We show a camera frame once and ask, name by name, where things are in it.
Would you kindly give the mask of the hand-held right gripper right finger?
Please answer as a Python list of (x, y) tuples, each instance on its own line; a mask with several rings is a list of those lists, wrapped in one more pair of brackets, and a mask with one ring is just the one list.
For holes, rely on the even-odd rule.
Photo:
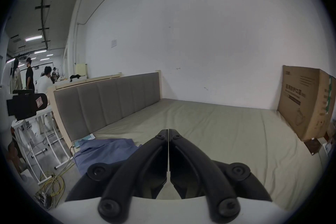
[(272, 202), (246, 164), (212, 160), (175, 129), (169, 129), (169, 169), (170, 181), (181, 199), (205, 197), (209, 217), (215, 223), (237, 218), (239, 197)]

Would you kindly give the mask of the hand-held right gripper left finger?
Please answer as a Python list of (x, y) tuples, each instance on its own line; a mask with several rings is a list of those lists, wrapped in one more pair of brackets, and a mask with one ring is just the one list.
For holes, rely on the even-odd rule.
[(107, 222), (125, 222), (132, 197), (157, 198), (167, 182), (167, 167), (168, 130), (163, 129), (126, 160), (92, 164), (65, 201), (100, 197), (100, 217)]

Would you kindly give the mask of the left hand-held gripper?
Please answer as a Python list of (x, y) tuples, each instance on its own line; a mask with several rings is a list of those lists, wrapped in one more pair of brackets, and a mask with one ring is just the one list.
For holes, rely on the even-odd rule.
[(14, 117), (17, 120), (24, 120), (35, 116), (38, 111), (47, 106), (48, 98), (44, 93), (35, 93), (33, 90), (14, 90), (11, 96), (8, 87), (1, 85), (0, 138), (12, 139), (11, 127)]

